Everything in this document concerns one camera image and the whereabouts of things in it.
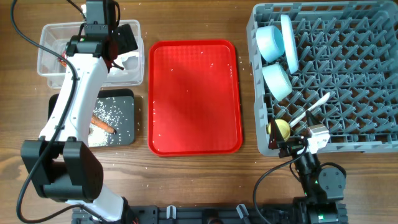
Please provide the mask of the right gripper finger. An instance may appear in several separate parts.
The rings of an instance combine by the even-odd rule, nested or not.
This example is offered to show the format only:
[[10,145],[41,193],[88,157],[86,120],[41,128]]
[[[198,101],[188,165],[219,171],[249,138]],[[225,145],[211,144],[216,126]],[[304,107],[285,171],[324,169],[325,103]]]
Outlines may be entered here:
[[271,127],[271,133],[269,134],[269,149],[278,149],[285,143],[283,135],[274,119],[270,122],[269,126]]
[[306,137],[312,137],[319,129],[319,120],[317,120],[310,111],[305,112],[305,117],[307,119]]

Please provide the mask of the yellow plastic cup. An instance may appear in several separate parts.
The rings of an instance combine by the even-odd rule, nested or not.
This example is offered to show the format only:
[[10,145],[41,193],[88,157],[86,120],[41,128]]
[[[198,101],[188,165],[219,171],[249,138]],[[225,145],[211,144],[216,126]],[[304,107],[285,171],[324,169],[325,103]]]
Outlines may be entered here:
[[[288,122],[286,122],[283,119],[276,119],[275,120],[276,125],[284,139],[284,141],[288,141],[289,137],[290,137],[290,126],[288,124]],[[267,133],[270,137],[272,137],[271,133],[272,133],[272,127],[271,127],[271,123],[269,123],[267,125]]]

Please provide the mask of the white napkin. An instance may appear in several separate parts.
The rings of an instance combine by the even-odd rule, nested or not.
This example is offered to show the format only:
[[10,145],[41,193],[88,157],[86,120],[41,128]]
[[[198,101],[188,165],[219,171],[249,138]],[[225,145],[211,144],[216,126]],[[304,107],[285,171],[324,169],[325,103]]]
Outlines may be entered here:
[[121,70],[120,68],[112,67],[109,73],[111,76],[121,75],[123,72],[135,72],[139,68],[139,52],[132,51],[121,54],[117,57],[114,63],[123,69]]

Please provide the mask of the white plastic spoon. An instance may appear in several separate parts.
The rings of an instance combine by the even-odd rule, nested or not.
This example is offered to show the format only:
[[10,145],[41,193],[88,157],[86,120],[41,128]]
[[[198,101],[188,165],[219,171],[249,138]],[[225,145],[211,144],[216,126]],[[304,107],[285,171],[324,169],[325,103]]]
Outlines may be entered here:
[[323,104],[325,104],[328,99],[330,98],[330,93],[326,93],[323,97],[321,97],[314,105],[312,105],[311,107],[309,107],[309,109],[307,109],[305,112],[303,112],[301,115],[299,115],[298,117],[296,117],[293,121],[291,121],[289,123],[289,126],[291,128],[293,128],[296,124],[298,124],[305,116],[306,112],[311,112],[313,111],[316,107],[321,106]]

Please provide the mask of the light green bowl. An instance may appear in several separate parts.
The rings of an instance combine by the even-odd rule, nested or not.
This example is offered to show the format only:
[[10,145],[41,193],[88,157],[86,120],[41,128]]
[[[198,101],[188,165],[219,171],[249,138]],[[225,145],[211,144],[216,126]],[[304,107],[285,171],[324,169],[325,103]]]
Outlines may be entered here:
[[280,64],[263,67],[262,75],[268,89],[277,101],[282,101],[292,92],[292,84]]

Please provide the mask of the red snack wrapper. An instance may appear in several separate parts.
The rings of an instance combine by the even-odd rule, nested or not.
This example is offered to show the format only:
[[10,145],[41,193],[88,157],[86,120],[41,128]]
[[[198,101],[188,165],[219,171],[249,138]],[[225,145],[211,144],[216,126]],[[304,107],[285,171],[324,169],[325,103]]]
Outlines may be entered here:
[[58,59],[58,62],[64,67],[67,67],[66,62],[64,61],[64,59],[67,59],[67,55],[66,55],[66,51],[63,51],[62,53],[62,59]]

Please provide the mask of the white rice pile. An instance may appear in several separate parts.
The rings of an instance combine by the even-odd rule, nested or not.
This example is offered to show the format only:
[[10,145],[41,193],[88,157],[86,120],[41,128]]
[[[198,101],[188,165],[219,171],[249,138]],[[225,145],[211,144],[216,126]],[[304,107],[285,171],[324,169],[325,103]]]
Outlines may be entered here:
[[98,98],[93,115],[115,129],[115,134],[106,133],[104,130],[90,123],[88,144],[89,147],[117,146],[122,143],[122,135],[118,133],[121,127],[123,114],[116,105],[115,97]]

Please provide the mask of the large light blue plate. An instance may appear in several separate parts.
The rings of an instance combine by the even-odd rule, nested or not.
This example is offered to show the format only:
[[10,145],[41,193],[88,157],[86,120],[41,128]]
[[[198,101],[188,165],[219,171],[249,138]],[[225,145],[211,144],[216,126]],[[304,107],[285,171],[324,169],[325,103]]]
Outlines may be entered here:
[[290,73],[295,73],[299,69],[299,59],[297,55],[297,46],[295,43],[295,35],[292,27],[292,21],[288,15],[280,16],[282,37],[284,41],[285,56]]

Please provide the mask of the orange carrot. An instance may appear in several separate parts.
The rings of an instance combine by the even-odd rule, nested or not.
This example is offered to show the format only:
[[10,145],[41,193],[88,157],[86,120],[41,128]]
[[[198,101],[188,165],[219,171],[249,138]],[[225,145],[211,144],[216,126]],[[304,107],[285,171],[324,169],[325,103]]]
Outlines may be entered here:
[[93,115],[91,117],[91,124],[99,127],[100,129],[104,130],[106,133],[109,133],[109,134],[115,134],[116,133],[114,128],[112,128],[110,125],[108,125],[104,121],[100,120],[95,115]]

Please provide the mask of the small light blue bowl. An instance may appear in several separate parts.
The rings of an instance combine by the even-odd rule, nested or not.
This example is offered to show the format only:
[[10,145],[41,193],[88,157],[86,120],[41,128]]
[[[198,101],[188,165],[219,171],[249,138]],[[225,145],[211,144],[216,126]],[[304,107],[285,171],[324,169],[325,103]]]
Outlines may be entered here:
[[285,52],[281,31],[276,26],[260,27],[256,31],[256,42],[266,62],[273,62]]

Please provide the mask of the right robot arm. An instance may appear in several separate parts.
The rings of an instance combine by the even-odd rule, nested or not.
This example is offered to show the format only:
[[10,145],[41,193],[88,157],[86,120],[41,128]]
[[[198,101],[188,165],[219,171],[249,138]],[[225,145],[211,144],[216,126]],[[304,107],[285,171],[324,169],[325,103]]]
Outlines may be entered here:
[[344,199],[346,171],[333,162],[321,163],[317,151],[329,139],[329,129],[311,112],[305,113],[308,134],[301,139],[285,140],[276,120],[271,128],[269,149],[278,149],[279,157],[291,157],[305,195],[295,197],[289,206],[286,223],[348,223]]

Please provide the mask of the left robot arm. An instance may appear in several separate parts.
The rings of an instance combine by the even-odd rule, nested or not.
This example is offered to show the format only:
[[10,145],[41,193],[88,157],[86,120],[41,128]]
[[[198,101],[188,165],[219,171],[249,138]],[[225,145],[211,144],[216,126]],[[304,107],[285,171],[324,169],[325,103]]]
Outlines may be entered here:
[[84,210],[99,223],[138,223],[127,200],[103,182],[103,166],[88,147],[98,93],[118,55],[136,50],[132,30],[120,24],[116,1],[87,1],[84,22],[58,56],[67,69],[55,107],[38,139],[24,141],[26,184],[37,195]]

